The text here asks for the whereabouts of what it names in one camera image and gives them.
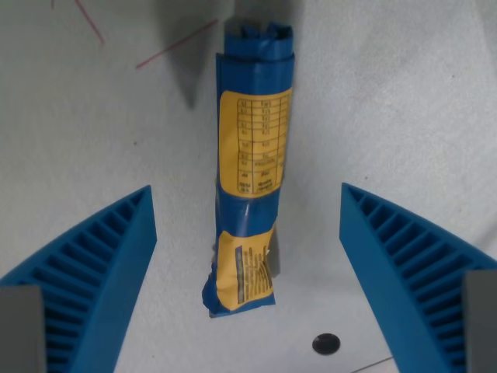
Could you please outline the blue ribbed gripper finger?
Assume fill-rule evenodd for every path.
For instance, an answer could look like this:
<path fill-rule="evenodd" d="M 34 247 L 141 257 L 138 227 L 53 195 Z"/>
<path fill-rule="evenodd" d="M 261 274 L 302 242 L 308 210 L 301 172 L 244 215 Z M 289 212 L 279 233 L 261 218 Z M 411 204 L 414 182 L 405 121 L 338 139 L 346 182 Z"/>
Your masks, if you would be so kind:
<path fill-rule="evenodd" d="M 43 297 L 49 372 L 112 372 L 157 242 L 150 186 L 85 219 L 9 271 Z"/>
<path fill-rule="evenodd" d="M 339 239 L 400 372 L 466 372 L 463 278 L 495 259 L 413 212 L 342 184 Z"/>

